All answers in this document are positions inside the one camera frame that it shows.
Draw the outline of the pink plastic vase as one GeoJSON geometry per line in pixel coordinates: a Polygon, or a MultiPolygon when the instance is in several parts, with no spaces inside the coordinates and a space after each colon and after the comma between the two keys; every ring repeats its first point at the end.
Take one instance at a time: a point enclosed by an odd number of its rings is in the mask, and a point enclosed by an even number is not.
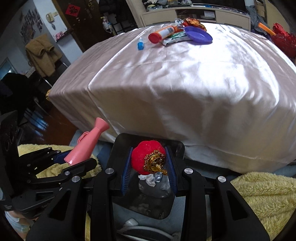
{"type": "Polygon", "coordinates": [[[96,118],[94,127],[89,132],[84,132],[78,139],[77,145],[64,158],[69,165],[76,165],[88,160],[103,132],[109,129],[108,123],[102,118],[96,118]]]}

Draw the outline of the white tissue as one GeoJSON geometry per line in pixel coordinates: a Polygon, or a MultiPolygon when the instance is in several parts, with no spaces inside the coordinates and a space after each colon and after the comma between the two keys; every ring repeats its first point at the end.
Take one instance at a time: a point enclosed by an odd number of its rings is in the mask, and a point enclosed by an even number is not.
{"type": "Polygon", "coordinates": [[[148,174],[148,175],[138,175],[138,178],[142,181],[145,181],[147,185],[151,187],[156,186],[156,182],[154,181],[154,174],[148,174]]]}

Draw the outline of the red gold ornament ball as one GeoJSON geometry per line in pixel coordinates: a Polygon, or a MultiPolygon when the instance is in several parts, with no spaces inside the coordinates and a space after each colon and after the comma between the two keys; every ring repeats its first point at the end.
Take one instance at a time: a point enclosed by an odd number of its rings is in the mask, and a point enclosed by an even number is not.
{"type": "Polygon", "coordinates": [[[131,167],[140,175],[157,172],[167,175],[165,163],[166,151],[161,143],[155,140],[140,142],[131,154],[131,167]]]}

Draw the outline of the small blue white bottle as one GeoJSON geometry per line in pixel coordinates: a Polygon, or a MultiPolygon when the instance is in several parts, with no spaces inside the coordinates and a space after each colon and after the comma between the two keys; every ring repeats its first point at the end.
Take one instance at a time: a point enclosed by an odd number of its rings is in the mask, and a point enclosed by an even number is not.
{"type": "Polygon", "coordinates": [[[140,37],[140,38],[138,39],[138,42],[137,42],[137,49],[138,49],[139,51],[142,51],[142,50],[144,49],[144,41],[143,41],[142,37],[140,37]]]}

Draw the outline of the orange tube red cap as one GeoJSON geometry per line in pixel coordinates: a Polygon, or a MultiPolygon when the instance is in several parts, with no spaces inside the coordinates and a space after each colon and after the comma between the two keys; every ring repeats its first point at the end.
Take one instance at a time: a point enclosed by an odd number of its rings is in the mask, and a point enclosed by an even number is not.
{"type": "Polygon", "coordinates": [[[166,39],[167,37],[180,32],[181,29],[178,28],[177,26],[166,26],[160,30],[154,31],[153,33],[150,33],[148,36],[148,40],[152,44],[158,44],[162,40],[166,39]]]}

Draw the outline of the purple plastic plate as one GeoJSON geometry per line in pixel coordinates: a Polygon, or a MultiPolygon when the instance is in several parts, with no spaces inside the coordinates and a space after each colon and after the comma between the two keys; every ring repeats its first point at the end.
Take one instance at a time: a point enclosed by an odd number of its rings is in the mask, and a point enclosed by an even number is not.
{"type": "Polygon", "coordinates": [[[210,44],[213,41],[212,36],[201,28],[188,26],[184,28],[184,31],[187,37],[195,43],[210,44]]]}

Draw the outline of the red gold foil wrapper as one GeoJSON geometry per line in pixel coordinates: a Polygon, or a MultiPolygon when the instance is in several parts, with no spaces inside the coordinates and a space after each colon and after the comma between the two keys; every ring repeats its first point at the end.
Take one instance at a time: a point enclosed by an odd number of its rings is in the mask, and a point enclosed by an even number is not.
{"type": "Polygon", "coordinates": [[[196,27],[196,28],[202,29],[205,32],[207,31],[205,26],[203,24],[201,24],[201,22],[198,19],[195,19],[195,18],[185,18],[183,20],[183,26],[184,27],[196,27]]]}

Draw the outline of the white green snack packet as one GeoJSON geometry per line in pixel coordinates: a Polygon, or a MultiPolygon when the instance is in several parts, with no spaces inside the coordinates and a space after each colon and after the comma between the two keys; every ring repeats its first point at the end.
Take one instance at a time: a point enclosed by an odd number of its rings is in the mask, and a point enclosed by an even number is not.
{"type": "Polygon", "coordinates": [[[191,39],[187,36],[185,31],[182,31],[182,32],[174,33],[168,36],[167,38],[161,41],[161,44],[166,46],[168,44],[173,44],[173,43],[183,42],[183,41],[190,41],[190,40],[191,39]]]}

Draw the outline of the blue white wrapper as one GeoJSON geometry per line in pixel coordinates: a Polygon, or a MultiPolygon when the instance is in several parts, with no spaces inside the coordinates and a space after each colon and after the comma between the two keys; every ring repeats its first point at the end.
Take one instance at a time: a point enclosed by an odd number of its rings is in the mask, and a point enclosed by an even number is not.
{"type": "Polygon", "coordinates": [[[178,28],[184,27],[184,21],[182,19],[175,19],[175,24],[178,28]]]}

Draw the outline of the black trash bin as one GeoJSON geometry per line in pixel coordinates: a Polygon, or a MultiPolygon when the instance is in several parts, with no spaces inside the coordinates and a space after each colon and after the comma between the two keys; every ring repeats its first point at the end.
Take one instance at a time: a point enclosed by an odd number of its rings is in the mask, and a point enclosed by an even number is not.
{"type": "Polygon", "coordinates": [[[107,164],[115,171],[112,202],[149,218],[167,218],[175,197],[183,195],[178,161],[184,152],[179,141],[120,134],[107,164]]]}

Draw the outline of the white bin lid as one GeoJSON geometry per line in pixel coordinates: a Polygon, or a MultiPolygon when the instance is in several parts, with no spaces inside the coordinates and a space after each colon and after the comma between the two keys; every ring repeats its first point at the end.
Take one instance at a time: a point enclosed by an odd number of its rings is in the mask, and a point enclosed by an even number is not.
{"type": "Polygon", "coordinates": [[[172,235],[167,232],[149,226],[141,226],[134,219],[128,219],[117,233],[130,240],[180,240],[180,235],[172,235]]]}

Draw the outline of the pink satin tablecloth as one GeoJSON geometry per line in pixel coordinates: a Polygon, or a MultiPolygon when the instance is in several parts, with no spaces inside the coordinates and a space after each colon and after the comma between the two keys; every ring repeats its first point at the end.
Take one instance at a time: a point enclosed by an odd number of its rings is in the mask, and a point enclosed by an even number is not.
{"type": "Polygon", "coordinates": [[[265,37],[206,25],[213,41],[152,44],[160,26],[99,42],[59,77],[49,100],[77,128],[97,117],[121,133],[177,140],[187,158],[239,173],[295,160],[295,65],[265,37]],[[142,37],[144,49],[137,49],[142,37]]]}

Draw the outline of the yellow fluffy blanket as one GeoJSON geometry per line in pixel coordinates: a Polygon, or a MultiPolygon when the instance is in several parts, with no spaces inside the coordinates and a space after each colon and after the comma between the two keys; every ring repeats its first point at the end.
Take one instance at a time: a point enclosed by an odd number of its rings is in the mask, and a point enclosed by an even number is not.
{"type": "MultiPolygon", "coordinates": [[[[24,144],[18,146],[20,156],[50,147],[49,145],[24,144]]],[[[83,178],[94,177],[102,171],[97,161],[95,169],[83,178]]],[[[44,171],[37,171],[37,178],[53,177],[69,167],[67,163],[51,164],[44,171]]],[[[235,178],[231,184],[263,224],[270,240],[274,240],[283,230],[295,211],[295,178],[265,172],[250,172],[235,178]]]]}

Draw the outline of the brown hanging jacket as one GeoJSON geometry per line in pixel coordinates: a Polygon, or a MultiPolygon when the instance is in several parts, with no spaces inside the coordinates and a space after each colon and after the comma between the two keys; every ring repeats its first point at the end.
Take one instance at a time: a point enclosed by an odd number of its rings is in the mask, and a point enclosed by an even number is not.
{"type": "Polygon", "coordinates": [[[30,63],[42,77],[50,77],[56,72],[55,63],[63,57],[46,34],[40,35],[25,45],[30,63]]]}

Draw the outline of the dark wooden door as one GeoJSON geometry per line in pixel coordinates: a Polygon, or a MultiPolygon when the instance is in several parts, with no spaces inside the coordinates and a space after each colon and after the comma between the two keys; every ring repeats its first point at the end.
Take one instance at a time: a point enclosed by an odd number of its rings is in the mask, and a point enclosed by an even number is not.
{"type": "Polygon", "coordinates": [[[61,19],[80,47],[85,52],[96,43],[102,41],[103,30],[101,29],[99,4],[93,0],[57,0],[53,4],[61,19]],[[69,4],[79,6],[78,17],[69,16],[65,11],[69,4]]]}

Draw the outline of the red diamond door sign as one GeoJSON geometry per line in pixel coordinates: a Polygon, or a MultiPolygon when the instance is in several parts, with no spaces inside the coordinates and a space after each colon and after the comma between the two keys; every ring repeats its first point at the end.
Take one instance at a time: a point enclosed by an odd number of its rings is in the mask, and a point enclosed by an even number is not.
{"type": "Polygon", "coordinates": [[[65,11],[65,14],[69,15],[69,16],[78,17],[80,9],[81,8],[79,6],[69,4],[66,11],[65,11]]]}

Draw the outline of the beige tv cabinet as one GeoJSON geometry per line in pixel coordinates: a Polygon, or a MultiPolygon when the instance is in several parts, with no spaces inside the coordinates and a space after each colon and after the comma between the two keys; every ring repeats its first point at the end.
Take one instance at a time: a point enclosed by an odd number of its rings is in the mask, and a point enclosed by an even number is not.
{"type": "Polygon", "coordinates": [[[161,23],[172,23],[176,19],[195,18],[202,23],[224,24],[248,31],[251,30],[251,19],[248,14],[205,6],[156,9],[146,11],[140,18],[145,27],[161,23]]]}

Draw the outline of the red plastic basket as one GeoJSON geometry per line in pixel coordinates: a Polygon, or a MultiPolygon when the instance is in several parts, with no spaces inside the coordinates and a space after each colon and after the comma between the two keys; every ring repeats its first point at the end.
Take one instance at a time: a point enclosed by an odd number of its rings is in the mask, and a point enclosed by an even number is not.
{"type": "Polygon", "coordinates": [[[289,58],[294,59],[295,52],[295,35],[284,30],[279,23],[273,24],[274,36],[271,37],[274,44],[283,51],[289,58]]]}

